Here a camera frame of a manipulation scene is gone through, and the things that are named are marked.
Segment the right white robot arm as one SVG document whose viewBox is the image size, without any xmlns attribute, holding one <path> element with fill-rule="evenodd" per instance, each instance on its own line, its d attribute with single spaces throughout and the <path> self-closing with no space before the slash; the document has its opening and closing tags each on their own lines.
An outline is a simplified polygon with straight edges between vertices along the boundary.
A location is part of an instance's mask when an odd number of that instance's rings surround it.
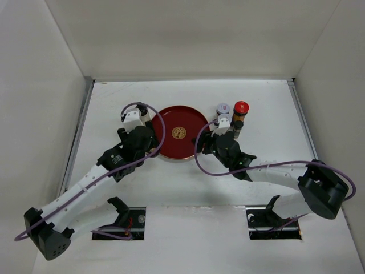
<svg viewBox="0 0 365 274">
<path fill-rule="evenodd" d="M 291 195 L 274 195 L 267 204 L 264 217 L 273 226 L 279 225 L 287 217 L 308 213 L 333 220 L 349 191 L 339 172 L 324 162 L 264 161 L 242 152 L 231 131 L 221 135 L 203 132 L 193 143 L 196 152 L 212 154 L 228 169 L 228 174 L 238 180 L 267 182 L 295 191 Z"/>
</svg>

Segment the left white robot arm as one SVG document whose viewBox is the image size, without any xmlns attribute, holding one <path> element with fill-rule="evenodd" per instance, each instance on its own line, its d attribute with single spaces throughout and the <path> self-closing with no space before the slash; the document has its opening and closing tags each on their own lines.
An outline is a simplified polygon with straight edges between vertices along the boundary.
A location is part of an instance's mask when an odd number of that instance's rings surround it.
<svg viewBox="0 0 365 274">
<path fill-rule="evenodd" d="M 103 228 L 126 225 L 130 208 L 117 196 L 94 209 L 86 208 L 143 165 L 159 141 L 150 122 L 130 131 L 120 128 L 117 133 L 121 142 L 106 150 L 68 191 L 41 209 L 31 207 L 25 212 L 26 235 L 47 261 L 64 253 L 80 234 L 103 234 Z"/>
</svg>

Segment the black cap spice bottle right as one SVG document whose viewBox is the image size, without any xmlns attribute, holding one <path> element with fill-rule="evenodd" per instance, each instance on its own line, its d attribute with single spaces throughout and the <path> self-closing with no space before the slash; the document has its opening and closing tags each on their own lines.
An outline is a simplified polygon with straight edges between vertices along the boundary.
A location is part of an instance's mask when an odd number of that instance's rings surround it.
<svg viewBox="0 0 365 274">
<path fill-rule="evenodd" d="M 233 122 L 233 134 L 234 134 L 234 139 L 238 139 L 241 130 L 243 129 L 244 126 L 244 122 L 241 120 L 235 120 Z"/>
</svg>

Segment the clear bottle black pump cap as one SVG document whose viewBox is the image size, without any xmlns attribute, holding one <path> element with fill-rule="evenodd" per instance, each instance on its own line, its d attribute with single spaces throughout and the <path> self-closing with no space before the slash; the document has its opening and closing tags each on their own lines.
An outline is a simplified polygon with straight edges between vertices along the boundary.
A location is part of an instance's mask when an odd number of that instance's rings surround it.
<svg viewBox="0 0 365 274">
<path fill-rule="evenodd" d="M 148 107 L 144 104 L 138 103 L 136 105 L 136 107 L 139 109 L 140 111 L 140 119 L 143 123 L 146 122 L 150 122 L 151 121 L 151 117 L 148 111 Z"/>
</svg>

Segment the white lid sauce jar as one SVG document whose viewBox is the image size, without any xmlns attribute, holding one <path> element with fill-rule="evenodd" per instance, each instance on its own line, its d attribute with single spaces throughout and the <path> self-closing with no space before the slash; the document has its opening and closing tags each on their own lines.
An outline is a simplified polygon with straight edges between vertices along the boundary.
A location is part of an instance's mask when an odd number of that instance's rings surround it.
<svg viewBox="0 0 365 274">
<path fill-rule="evenodd" d="M 230 113 L 230 106 L 227 103 L 219 103 L 216 107 L 217 115 L 222 114 L 229 114 Z"/>
</svg>

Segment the red lid chili jar right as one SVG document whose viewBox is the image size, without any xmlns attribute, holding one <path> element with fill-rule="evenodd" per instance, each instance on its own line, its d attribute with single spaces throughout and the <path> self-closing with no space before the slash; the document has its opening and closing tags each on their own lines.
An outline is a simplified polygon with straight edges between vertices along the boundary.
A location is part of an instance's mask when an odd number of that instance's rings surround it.
<svg viewBox="0 0 365 274">
<path fill-rule="evenodd" d="M 249 105 L 245 101 L 238 101 L 234 104 L 233 107 L 233 115 L 232 115 L 232 122 L 235 121 L 244 121 L 245 116 L 249 112 Z"/>
</svg>

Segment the round red tray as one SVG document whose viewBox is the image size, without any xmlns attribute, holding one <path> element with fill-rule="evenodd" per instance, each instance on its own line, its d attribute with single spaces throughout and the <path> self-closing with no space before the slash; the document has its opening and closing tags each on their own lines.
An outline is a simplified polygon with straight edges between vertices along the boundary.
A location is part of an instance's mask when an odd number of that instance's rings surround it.
<svg viewBox="0 0 365 274">
<path fill-rule="evenodd" d="M 174 160 L 189 159 L 194 155 L 195 139 L 207 119 L 188 106 L 171 106 L 159 111 L 165 123 L 165 140 L 160 155 Z"/>
</svg>

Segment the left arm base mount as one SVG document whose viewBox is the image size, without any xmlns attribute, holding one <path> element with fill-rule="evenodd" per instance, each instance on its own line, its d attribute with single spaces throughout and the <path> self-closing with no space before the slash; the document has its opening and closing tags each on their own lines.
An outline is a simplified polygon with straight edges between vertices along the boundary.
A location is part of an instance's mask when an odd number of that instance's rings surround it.
<svg viewBox="0 0 365 274">
<path fill-rule="evenodd" d="M 113 223 L 97 228 L 92 232 L 94 241 L 133 241 L 144 240 L 147 209 L 145 207 L 129 207 L 118 197 L 107 200 L 117 213 Z"/>
</svg>

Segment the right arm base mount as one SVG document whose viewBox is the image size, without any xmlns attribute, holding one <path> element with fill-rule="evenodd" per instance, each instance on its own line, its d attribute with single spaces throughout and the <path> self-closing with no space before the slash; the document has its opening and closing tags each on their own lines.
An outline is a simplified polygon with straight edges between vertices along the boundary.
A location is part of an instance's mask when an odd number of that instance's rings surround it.
<svg viewBox="0 0 365 274">
<path fill-rule="evenodd" d="M 274 211 L 279 198 L 275 195 L 267 205 L 246 207 L 250 240 L 301 240 L 298 218 L 282 219 Z"/>
</svg>

